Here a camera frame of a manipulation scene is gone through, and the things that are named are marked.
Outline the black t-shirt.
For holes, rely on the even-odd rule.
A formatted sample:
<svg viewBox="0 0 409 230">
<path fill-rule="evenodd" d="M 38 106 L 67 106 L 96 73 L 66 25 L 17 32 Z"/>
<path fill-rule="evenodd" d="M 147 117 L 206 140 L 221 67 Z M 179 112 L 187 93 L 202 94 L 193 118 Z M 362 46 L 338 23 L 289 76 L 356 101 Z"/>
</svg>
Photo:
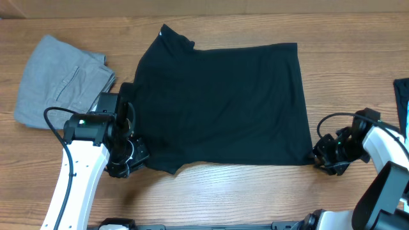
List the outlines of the black t-shirt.
<svg viewBox="0 0 409 230">
<path fill-rule="evenodd" d="M 151 169 L 313 163 L 295 43 L 197 50 L 162 26 L 120 95 L 135 108 Z"/>
</svg>

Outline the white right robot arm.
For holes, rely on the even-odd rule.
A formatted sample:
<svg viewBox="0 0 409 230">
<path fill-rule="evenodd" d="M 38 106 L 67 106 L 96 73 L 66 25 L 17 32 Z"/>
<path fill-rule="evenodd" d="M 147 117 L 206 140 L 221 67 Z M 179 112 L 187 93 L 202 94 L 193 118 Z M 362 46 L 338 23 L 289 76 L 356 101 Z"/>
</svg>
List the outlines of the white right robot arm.
<svg viewBox="0 0 409 230">
<path fill-rule="evenodd" d="M 408 229 L 408 148 L 399 130 L 369 108 L 352 115 L 351 126 L 321 136 L 313 148 L 314 167 L 328 175 L 342 175 L 355 160 L 372 162 L 377 176 L 353 210 L 316 210 L 294 229 Z"/>
</svg>

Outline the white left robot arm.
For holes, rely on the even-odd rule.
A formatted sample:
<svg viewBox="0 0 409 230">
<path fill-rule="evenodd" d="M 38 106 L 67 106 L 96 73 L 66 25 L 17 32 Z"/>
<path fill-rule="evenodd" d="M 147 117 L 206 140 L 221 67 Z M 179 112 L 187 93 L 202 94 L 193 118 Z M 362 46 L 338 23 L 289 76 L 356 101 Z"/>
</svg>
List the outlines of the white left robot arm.
<svg viewBox="0 0 409 230">
<path fill-rule="evenodd" d="M 42 229 L 86 229 L 102 173 L 127 178 L 150 156 L 134 137 L 135 108 L 119 94 L 102 93 L 95 110 L 71 115 L 63 134 L 54 132 L 63 158 Z"/>
</svg>

